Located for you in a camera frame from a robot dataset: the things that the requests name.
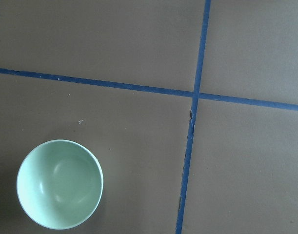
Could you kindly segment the green bowl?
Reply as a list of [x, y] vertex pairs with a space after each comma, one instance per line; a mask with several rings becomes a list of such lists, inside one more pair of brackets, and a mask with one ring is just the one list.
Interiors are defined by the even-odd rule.
[[89, 219], [99, 206], [103, 185], [96, 156], [65, 139], [34, 148], [22, 161], [16, 182], [24, 212], [53, 230], [71, 229]]

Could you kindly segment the brown paper table cover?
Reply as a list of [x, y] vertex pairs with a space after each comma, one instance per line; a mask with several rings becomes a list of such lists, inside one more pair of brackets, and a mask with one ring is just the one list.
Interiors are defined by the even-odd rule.
[[298, 234], [298, 0], [0, 0], [0, 234], [26, 155], [99, 159], [69, 234]]

